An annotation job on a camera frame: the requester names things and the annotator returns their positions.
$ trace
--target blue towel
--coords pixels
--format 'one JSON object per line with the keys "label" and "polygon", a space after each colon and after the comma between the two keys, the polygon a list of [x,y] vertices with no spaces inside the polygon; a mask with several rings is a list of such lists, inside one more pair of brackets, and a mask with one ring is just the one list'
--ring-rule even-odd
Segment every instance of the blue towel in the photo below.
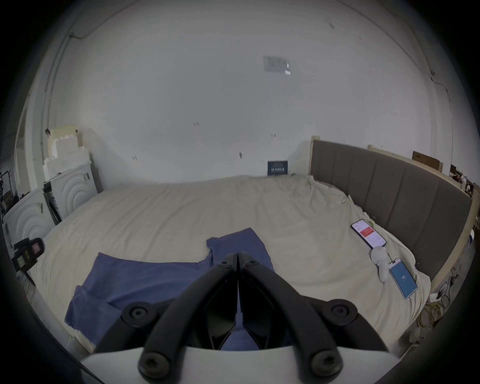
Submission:
{"label": "blue towel", "polygon": [[[251,228],[208,239],[207,247],[209,255],[198,263],[145,263],[99,253],[85,282],[75,289],[65,323],[97,345],[125,306],[134,301],[156,303],[177,297],[229,253],[247,252],[273,270],[264,244]],[[235,331],[222,349],[258,349],[241,319],[238,303]]]}

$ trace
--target upholstered headboard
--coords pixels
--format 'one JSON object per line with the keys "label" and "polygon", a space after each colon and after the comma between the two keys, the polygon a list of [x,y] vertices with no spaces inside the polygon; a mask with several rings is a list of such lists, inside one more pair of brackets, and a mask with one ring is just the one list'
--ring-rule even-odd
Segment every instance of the upholstered headboard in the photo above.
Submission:
{"label": "upholstered headboard", "polygon": [[349,145],[314,140],[311,156],[311,174],[351,195],[403,242],[434,289],[467,243],[479,208],[478,191],[472,199],[423,164]]}

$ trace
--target cable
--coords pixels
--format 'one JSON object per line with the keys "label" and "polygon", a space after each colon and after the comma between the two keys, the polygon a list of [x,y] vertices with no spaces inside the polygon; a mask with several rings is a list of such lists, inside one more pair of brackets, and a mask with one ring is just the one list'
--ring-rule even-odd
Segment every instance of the cable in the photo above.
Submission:
{"label": "cable", "polygon": [[344,3],[342,0],[336,0],[337,2],[339,2],[340,4],[342,4],[343,6],[347,7],[347,8],[350,8],[352,11],[358,13],[360,16],[364,17],[365,19],[367,19],[368,21],[370,21],[373,25],[375,25],[377,28],[379,28],[383,33],[385,33],[401,50],[403,53],[406,54],[406,56],[411,60],[411,62],[419,69],[420,72],[422,73],[425,73],[428,75],[428,77],[430,77],[430,80],[435,83],[435,84],[438,84],[438,85],[441,85],[443,88],[445,88],[445,92],[447,94],[447,100],[448,100],[448,109],[450,111],[450,128],[451,128],[451,133],[452,133],[452,149],[451,149],[451,154],[450,154],[450,164],[452,164],[452,159],[453,159],[453,119],[452,119],[452,108],[450,106],[450,96],[448,94],[448,89],[447,87],[442,84],[442,83],[439,83],[439,82],[436,82],[432,76],[435,76],[435,72],[432,71],[431,67],[430,67],[430,64],[427,60],[427,57],[425,56],[425,53],[423,53],[424,57],[425,57],[425,60],[427,61],[427,65],[428,65],[428,69],[430,71],[430,73],[428,73],[427,71],[425,71],[424,69],[422,69],[418,64],[417,62],[408,54],[408,52],[400,45],[400,43],[398,43],[392,35],[390,35],[387,31],[385,31],[379,24],[377,24],[374,20],[372,20],[370,17],[368,17],[367,15],[363,14],[362,12],[360,12],[359,10],[357,10],[356,8],[352,7],[351,5],[349,4],[346,4]]}
{"label": "cable", "polygon": [[[422,320],[424,312],[427,313],[429,324],[425,324]],[[444,308],[439,303],[426,303],[417,317],[417,325],[421,328],[430,327],[437,322],[444,315],[444,313]]]}
{"label": "cable", "polygon": [[124,6],[123,8],[120,8],[118,11],[112,13],[109,17],[107,17],[104,21],[102,21],[99,25],[97,25],[94,29],[92,29],[90,32],[88,32],[87,34],[83,35],[83,36],[76,36],[73,32],[69,34],[69,37],[72,37],[74,39],[77,39],[77,40],[83,40],[85,39],[86,37],[89,37],[94,31],[96,31],[98,28],[100,28],[103,24],[105,24],[108,20],[110,20],[112,17],[118,15],[119,13],[123,12],[124,10],[126,10],[127,8],[130,8],[131,6],[135,5],[136,3],[138,2],[141,2],[142,0],[135,0],[134,2],[130,3],[130,4],[127,4],[126,6]]}

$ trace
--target wooden frame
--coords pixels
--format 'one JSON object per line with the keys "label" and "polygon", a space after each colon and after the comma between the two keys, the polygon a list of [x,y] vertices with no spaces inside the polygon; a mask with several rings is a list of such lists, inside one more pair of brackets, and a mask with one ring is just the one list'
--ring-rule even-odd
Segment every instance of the wooden frame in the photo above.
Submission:
{"label": "wooden frame", "polygon": [[[311,174],[312,170],[312,153],[313,153],[313,143],[315,140],[320,140],[318,136],[312,136],[312,140],[310,142],[310,157],[309,157],[309,169],[308,172]],[[445,174],[425,165],[422,164],[418,161],[409,159],[407,157],[397,155],[392,152],[387,152],[379,148],[375,148],[373,145],[368,146],[369,151],[377,152],[382,155],[386,156],[391,156],[395,157],[399,160],[406,161],[407,163],[413,164],[416,167],[422,168],[435,176],[449,182],[450,184],[454,185],[455,187],[461,189],[461,185],[457,183],[455,180],[452,178],[446,176]],[[477,220],[477,214],[479,212],[480,208],[480,187],[477,184],[474,184],[473,192],[472,192],[472,203],[470,206],[470,210],[468,212],[467,219],[465,221],[465,224],[463,226],[462,232],[460,233],[460,236],[458,237],[458,240],[452,249],[450,255],[447,257],[444,265],[440,270],[437,272],[437,274],[431,279],[431,293],[435,292],[439,285],[444,281],[444,279],[448,276],[450,273],[450,270],[453,268],[453,266],[456,264],[458,261],[459,257],[465,252],[466,247],[468,246],[468,238],[470,236],[470,231],[472,228],[475,226],[476,220]]]}

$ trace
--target smartphone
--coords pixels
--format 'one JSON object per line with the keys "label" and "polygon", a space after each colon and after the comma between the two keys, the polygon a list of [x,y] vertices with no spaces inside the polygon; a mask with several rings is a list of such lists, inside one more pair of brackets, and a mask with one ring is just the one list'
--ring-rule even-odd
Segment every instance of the smartphone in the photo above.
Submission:
{"label": "smartphone", "polygon": [[387,240],[368,225],[365,220],[359,220],[351,225],[352,229],[370,246],[370,248],[383,247]]}
{"label": "smartphone", "polygon": [[405,267],[405,264],[403,264],[400,259],[395,259],[388,265],[388,268],[398,288],[400,288],[403,297],[405,300],[408,299],[418,287],[407,267]]}

